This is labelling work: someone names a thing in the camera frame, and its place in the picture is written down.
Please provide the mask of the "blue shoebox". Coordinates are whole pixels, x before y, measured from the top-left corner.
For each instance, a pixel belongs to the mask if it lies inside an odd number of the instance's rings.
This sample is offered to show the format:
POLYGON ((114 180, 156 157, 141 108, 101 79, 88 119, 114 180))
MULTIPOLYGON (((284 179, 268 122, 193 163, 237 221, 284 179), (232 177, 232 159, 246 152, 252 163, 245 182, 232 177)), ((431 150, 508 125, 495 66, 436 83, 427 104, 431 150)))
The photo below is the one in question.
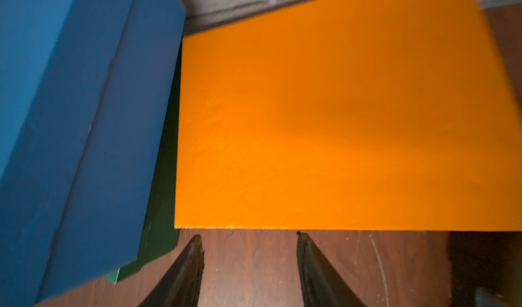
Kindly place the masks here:
POLYGON ((1 0, 1 305, 139 256, 181 0, 1 0))

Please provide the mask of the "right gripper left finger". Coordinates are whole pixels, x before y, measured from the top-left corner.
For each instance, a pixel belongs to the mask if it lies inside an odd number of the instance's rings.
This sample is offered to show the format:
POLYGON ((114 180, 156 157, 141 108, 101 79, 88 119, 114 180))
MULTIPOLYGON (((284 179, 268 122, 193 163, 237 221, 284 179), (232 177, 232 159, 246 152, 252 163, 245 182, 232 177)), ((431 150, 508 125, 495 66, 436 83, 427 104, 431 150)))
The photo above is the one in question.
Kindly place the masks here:
POLYGON ((194 235, 139 307, 198 306, 204 252, 201 235, 194 235))

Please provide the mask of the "orange shoebox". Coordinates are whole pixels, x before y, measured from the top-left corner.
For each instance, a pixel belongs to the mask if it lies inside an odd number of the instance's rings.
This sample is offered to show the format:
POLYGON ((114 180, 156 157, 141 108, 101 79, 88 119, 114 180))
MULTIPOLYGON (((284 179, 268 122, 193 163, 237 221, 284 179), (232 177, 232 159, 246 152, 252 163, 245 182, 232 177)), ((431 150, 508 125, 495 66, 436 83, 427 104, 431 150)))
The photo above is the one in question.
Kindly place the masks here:
POLYGON ((178 228, 521 229, 521 112, 476 0, 314 0, 186 37, 178 228))

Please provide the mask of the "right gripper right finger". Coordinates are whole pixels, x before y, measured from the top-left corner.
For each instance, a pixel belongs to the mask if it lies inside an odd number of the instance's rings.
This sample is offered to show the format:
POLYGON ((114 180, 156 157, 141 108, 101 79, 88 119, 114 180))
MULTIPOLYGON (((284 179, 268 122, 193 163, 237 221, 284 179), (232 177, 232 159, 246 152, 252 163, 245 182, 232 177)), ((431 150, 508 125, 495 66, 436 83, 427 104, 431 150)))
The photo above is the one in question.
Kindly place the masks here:
POLYGON ((312 238, 298 232, 297 265, 305 306, 364 306, 312 238))

